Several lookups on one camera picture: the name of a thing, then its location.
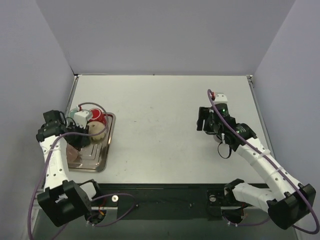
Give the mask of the cream mug with blue drips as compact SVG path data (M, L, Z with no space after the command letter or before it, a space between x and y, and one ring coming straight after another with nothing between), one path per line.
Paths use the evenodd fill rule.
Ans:
M106 135L106 132L104 131L103 133L101 134L98 134L99 132L101 132L104 128L105 128L105 125L99 121L91 121L88 123L88 134L90 135L93 135L95 134L95 136L91 136L90 137L90 141L92 143L100 143L104 140L105 138L105 135Z

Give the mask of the red mug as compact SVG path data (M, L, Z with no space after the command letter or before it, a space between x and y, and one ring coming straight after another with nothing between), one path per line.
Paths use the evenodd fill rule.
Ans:
M106 114L102 112L99 108L92 108L89 110L92 113L92 117L89 122L99 122L103 125L107 124Z

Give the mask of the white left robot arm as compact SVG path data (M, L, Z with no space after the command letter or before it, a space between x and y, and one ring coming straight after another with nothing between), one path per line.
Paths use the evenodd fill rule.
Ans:
M50 110L36 134L45 160L44 191L37 196L42 210L56 227L88 216L99 205L103 193L93 179L76 183L68 178L67 146L82 148L90 144L88 122L92 113L79 110L67 121L64 113Z

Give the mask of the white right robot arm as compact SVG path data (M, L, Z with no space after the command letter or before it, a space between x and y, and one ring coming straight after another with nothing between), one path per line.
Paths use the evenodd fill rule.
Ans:
M237 123L231 117L225 103L215 107L200 107L197 131L213 135L222 144L244 158L267 185L267 189L254 187L242 179L225 186L224 201L230 205L243 202L268 213L269 218L281 229L294 227L296 223L312 214L315 188L302 184L292 177L270 154L245 123Z

